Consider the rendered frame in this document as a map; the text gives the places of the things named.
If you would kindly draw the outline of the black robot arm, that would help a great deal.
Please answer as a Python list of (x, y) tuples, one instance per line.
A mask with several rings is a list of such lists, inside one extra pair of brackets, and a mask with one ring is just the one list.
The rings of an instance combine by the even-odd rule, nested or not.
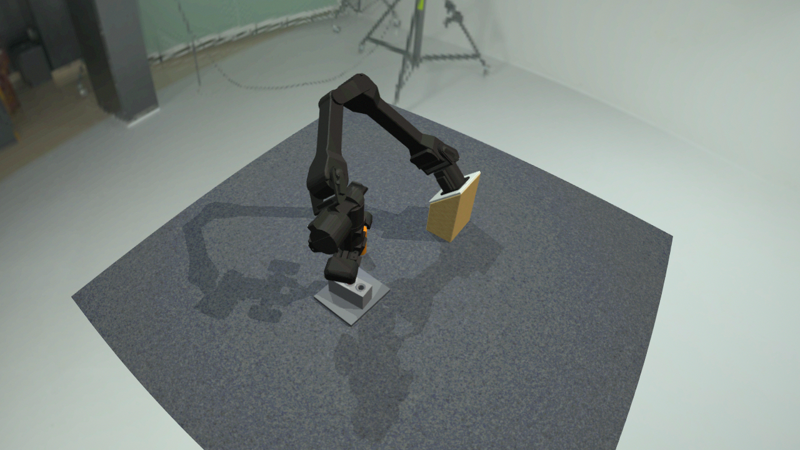
[(351, 229), (364, 221), (364, 194), (368, 187), (354, 181), (348, 186), (348, 165), (342, 156), (343, 106), (354, 113), (369, 115), (407, 146), (411, 162), (418, 170), (428, 176), (434, 172), (442, 196), (460, 190), (470, 178), (464, 177), (456, 164), (457, 150), (435, 136), (416, 130), (381, 99), (378, 87), (368, 75), (352, 75), (318, 101), (316, 156), (306, 181), (316, 216), (307, 226), (311, 231), (308, 247), (313, 253), (338, 253)]

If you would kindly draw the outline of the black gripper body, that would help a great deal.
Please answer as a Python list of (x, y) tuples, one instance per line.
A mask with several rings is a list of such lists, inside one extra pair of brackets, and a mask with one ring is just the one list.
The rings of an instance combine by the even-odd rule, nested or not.
[(364, 226), (371, 228), (373, 216), (364, 211), (364, 221), (362, 225), (351, 229), (351, 233), (338, 248), (336, 257), (332, 256), (327, 260), (324, 269), (324, 278), (342, 282), (343, 284), (355, 284), (358, 274), (358, 251), (361, 252), (366, 232)]

